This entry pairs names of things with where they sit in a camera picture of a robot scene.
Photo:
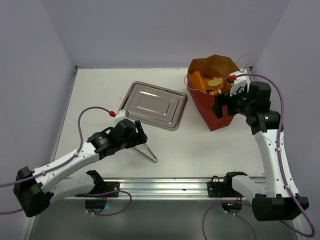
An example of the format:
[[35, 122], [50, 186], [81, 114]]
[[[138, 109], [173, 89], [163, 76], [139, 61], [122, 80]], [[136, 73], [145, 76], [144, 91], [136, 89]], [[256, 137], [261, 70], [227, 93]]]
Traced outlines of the seeded bread slice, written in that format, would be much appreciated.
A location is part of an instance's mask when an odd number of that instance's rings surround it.
[[224, 79], [222, 77], [210, 79], [206, 84], [208, 91], [219, 90], [224, 87]]

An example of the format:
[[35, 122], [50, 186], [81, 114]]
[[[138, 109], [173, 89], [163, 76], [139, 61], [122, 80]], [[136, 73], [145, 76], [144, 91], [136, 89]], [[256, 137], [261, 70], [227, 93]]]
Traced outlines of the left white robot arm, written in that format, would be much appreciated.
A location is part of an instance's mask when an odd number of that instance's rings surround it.
[[34, 217], [58, 200], [73, 196], [106, 197], [117, 192], [107, 191], [103, 178], [95, 170], [80, 177], [73, 173], [116, 152], [147, 142], [141, 122], [120, 120], [114, 127], [94, 133], [79, 148], [34, 170], [24, 167], [17, 172], [13, 187], [27, 217]]

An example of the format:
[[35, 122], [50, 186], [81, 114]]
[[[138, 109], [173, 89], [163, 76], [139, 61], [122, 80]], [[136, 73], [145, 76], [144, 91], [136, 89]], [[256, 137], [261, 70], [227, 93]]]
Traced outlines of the red brown paper bag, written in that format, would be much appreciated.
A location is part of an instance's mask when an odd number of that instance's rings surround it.
[[[239, 70], [240, 68], [237, 66], [236, 62], [230, 57], [217, 54], [207, 58], [195, 58], [191, 61], [187, 69], [187, 74], [184, 78], [186, 87], [198, 112], [211, 132], [229, 126], [234, 117], [228, 115], [226, 106], [222, 108], [223, 117], [216, 117], [215, 113], [212, 111], [212, 107], [215, 104], [215, 95], [207, 94], [207, 82], [213, 78], [223, 78], [224, 86], [221, 91], [222, 94], [227, 93], [231, 89], [231, 85], [226, 81], [226, 78], [229, 74]], [[192, 90], [190, 88], [189, 74], [194, 71], [200, 72], [205, 85], [205, 92]]]

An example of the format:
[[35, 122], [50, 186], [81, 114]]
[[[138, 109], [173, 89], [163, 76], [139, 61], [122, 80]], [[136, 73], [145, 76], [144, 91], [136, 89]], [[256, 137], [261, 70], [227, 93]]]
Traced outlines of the fake triangle sandwich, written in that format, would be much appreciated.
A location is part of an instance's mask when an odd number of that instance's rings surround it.
[[222, 94], [222, 90], [220, 88], [218, 88], [218, 89], [210, 89], [210, 90], [207, 90], [206, 92], [207, 92], [208, 95], [211, 95], [211, 96]]

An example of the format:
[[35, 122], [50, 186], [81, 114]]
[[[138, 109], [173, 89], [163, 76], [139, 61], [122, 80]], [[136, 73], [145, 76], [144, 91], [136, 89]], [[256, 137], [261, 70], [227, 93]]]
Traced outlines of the braided orange bread loaf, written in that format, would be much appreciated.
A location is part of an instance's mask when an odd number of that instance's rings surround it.
[[189, 75], [189, 84], [192, 90], [197, 90], [202, 93], [206, 92], [206, 87], [203, 78], [198, 70], [193, 71]]

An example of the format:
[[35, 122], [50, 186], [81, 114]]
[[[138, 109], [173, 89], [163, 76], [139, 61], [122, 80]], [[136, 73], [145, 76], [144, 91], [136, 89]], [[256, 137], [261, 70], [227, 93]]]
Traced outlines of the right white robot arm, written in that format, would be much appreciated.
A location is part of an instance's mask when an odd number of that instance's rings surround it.
[[214, 97], [212, 111], [223, 117], [223, 107], [229, 115], [245, 116], [260, 150], [266, 187], [261, 187], [244, 172], [228, 172], [223, 178], [223, 192], [237, 193], [252, 206], [255, 218], [262, 221], [293, 220], [309, 207], [307, 197], [300, 196], [293, 181], [284, 149], [281, 115], [270, 109], [271, 87], [255, 81], [241, 86], [235, 93], [226, 92]]

